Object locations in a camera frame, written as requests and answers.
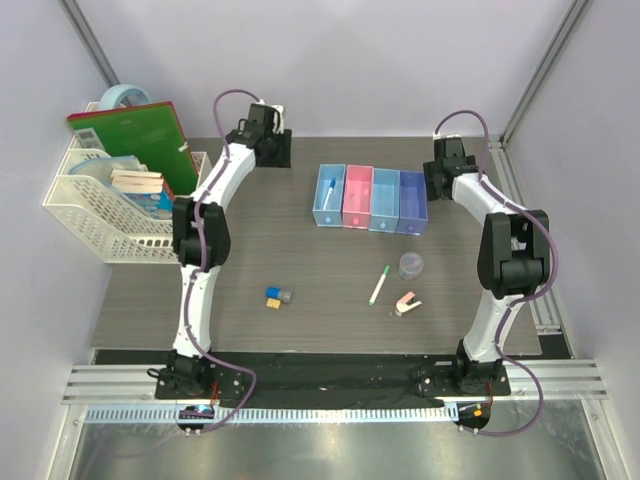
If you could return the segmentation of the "light blue drawer box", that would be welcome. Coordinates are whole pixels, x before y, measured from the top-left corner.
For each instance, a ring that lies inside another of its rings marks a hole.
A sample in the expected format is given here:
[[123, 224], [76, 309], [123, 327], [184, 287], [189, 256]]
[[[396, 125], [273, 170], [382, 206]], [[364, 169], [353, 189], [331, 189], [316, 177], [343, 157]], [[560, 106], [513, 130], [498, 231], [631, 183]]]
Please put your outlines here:
[[345, 164], [321, 164], [317, 175], [312, 207], [318, 227], [341, 228], [346, 177]]

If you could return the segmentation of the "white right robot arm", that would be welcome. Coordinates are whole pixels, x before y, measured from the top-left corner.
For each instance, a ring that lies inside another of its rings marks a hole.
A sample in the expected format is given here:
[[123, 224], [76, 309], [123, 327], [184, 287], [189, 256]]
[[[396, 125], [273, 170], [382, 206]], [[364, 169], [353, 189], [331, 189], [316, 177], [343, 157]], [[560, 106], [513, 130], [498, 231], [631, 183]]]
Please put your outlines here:
[[436, 135], [433, 148], [434, 160], [423, 164], [427, 199], [452, 200], [481, 224], [477, 276], [483, 292], [451, 366], [426, 370], [422, 380], [459, 395], [486, 395], [494, 386], [508, 394], [500, 385], [503, 346], [523, 300], [550, 278], [549, 219], [497, 190], [465, 152], [461, 137]]

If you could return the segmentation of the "green white marker pen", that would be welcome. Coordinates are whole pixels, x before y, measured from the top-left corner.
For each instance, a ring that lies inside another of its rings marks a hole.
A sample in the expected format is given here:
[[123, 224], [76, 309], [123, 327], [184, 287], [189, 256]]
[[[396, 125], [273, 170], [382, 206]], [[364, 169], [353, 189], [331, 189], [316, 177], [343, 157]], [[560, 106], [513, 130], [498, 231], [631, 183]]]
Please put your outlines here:
[[368, 305], [369, 306], [373, 306], [376, 303], [376, 300], [377, 300], [377, 298], [378, 298], [378, 296], [380, 294], [380, 291], [381, 291], [381, 289], [382, 289], [382, 287], [383, 287], [383, 285], [384, 285], [384, 283], [386, 281], [386, 278], [389, 275], [390, 269], [391, 269], [390, 265], [386, 265], [384, 267], [384, 270], [382, 271], [382, 273], [381, 273], [381, 275], [380, 275], [380, 277], [379, 277], [379, 279], [378, 279], [378, 281], [377, 281], [377, 283], [376, 283], [376, 285], [375, 285], [375, 287], [373, 289], [373, 292], [371, 293], [371, 295], [369, 297], [369, 300], [368, 300]]

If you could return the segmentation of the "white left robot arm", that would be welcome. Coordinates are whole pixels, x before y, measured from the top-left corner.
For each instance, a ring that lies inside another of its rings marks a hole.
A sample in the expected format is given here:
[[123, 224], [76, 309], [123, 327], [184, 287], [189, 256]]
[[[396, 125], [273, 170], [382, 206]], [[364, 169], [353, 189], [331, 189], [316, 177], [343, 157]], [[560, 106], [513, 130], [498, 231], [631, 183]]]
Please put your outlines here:
[[157, 380], [159, 399], [200, 399], [213, 389], [211, 311], [217, 277], [230, 254], [226, 210], [243, 180], [257, 167], [291, 166], [292, 131], [284, 107], [258, 101], [224, 137], [219, 159], [196, 190], [174, 202], [173, 250], [180, 263], [179, 327]]

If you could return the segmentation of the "pink drawer box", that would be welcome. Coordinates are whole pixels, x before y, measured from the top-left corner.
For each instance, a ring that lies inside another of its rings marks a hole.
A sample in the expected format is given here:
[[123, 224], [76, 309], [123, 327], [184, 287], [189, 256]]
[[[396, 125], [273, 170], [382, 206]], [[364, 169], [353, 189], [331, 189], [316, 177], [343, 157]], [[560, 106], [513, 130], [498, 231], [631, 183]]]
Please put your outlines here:
[[373, 172], [372, 166], [347, 166], [342, 205], [342, 221], [345, 228], [369, 228]]

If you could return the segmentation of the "purple drawer box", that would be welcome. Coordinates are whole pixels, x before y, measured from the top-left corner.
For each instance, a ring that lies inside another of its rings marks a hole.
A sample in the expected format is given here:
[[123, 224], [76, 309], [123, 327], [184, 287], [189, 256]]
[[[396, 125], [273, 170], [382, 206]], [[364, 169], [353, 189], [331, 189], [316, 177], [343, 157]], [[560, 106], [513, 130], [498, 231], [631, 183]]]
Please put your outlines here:
[[428, 211], [424, 174], [418, 171], [401, 171], [399, 219], [395, 232], [406, 235], [421, 235], [427, 223]]

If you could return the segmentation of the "blue white marker pen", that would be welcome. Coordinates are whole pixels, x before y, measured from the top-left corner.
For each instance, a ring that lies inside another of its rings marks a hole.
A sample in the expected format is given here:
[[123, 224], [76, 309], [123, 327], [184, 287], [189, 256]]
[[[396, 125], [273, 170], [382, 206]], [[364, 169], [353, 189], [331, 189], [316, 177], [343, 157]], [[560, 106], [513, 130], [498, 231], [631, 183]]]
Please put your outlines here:
[[332, 198], [333, 193], [335, 191], [335, 186], [336, 186], [336, 179], [334, 178], [334, 179], [331, 179], [331, 181], [329, 182], [329, 186], [327, 188], [327, 192], [326, 192], [323, 204], [322, 204], [322, 210], [327, 210], [328, 209], [328, 207], [330, 205], [330, 202], [331, 202], [331, 198]]

